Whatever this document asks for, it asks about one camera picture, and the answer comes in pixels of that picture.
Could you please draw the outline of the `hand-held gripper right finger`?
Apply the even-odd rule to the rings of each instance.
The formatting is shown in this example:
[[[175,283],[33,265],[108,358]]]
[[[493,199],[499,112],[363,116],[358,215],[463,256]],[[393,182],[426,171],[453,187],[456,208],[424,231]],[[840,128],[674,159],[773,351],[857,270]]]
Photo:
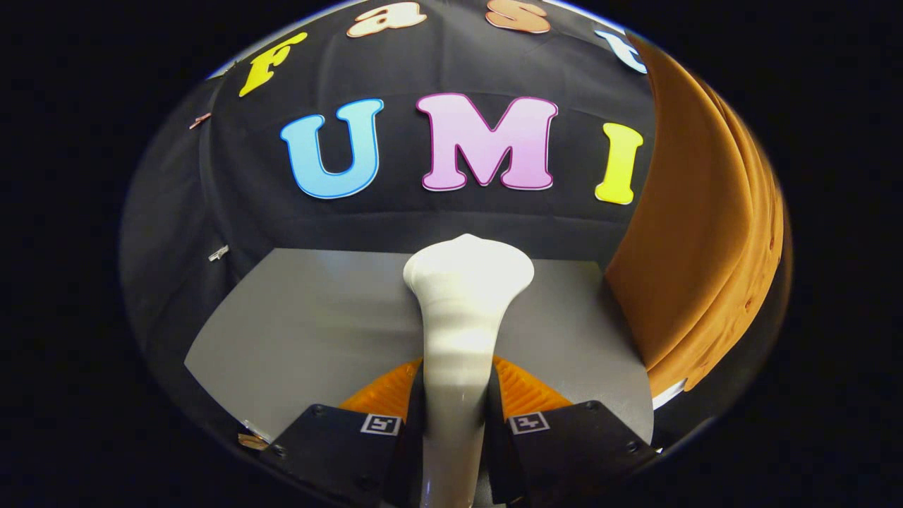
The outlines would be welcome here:
[[[499,356],[485,401],[485,459],[496,504],[599,505],[659,457],[600,401],[568,401]]]

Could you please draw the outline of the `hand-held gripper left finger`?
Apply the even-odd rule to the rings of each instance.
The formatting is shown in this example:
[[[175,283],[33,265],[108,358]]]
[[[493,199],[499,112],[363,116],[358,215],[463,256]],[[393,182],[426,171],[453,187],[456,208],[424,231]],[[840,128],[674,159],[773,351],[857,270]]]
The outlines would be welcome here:
[[[415,507],[425,430],[423,366],[377,378],[351,405],[314,403],[259,454],[303,507]]]

